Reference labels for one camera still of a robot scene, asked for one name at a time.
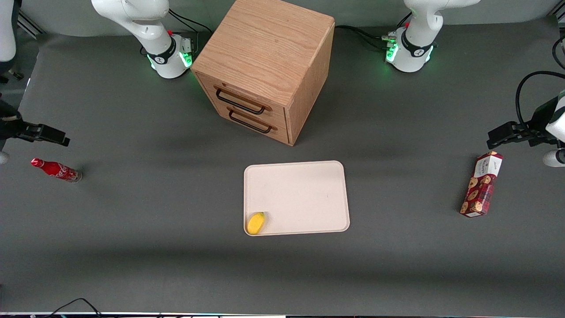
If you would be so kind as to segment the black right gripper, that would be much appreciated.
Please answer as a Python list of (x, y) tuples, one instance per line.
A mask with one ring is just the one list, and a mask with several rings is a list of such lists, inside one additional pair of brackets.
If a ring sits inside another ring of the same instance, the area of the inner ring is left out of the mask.
[(22, 115), (10, 104), (0, 101), (0, 140), (19, 138), (28, 142), (49, 142), (68, 147), (70, 139), (65, 132), (48, 125), (28, 125)]

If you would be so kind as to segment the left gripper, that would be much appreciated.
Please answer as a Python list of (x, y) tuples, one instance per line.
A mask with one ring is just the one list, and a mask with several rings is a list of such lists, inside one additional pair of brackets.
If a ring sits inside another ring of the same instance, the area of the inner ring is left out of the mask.
[(555, 98), (547, 101), (535, 109), (531, 120), (527, 122), (528, 128), (535, 134), (535, 138), (525, 131), (524, 125), (516, 121), (505, 124), (488, 132), (487, 147), (490, 150), (504, 144), (528, 141), (530, 147), (541, 144), (564, 143), (565, 141), (565, 92), (561, 91)]

